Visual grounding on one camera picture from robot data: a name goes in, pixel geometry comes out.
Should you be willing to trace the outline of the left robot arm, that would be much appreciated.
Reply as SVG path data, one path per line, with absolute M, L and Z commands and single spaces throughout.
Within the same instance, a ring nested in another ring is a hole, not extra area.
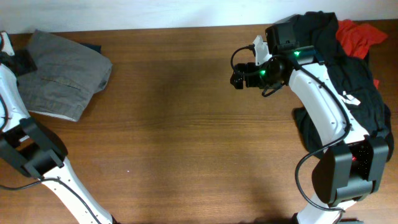
M 26 110 L 12 69 L 13 56 L 1 53 L 1 159 L 45 185 L 78 223 L 115 223 L 75 174 L 62 140 Z

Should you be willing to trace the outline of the grey shorts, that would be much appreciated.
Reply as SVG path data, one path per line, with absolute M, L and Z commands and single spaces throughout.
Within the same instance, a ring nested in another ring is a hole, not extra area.
M 99 52 L 36 30 L 25 47 L 37 70 L 18 77 L 28 111 L 77 122 L 93 95 L 104 90 L 113 64 Z

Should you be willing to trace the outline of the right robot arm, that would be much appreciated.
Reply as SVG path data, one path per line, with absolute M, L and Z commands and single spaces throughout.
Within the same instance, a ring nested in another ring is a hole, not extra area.
M 291 22 L 268 27 L 248 50 L 255 60 L 232 64 L 231 84 L 238 90 L 260 88 L 265 97 L 288 86 L 320 135 L 322 158 L 312 172 L 315 193 L 292 221 L 343 223 L 348 208 L 379 190 L 387 143 L 356 121 L 333 86 L 324 59 L 314 46 L 298 42 Z

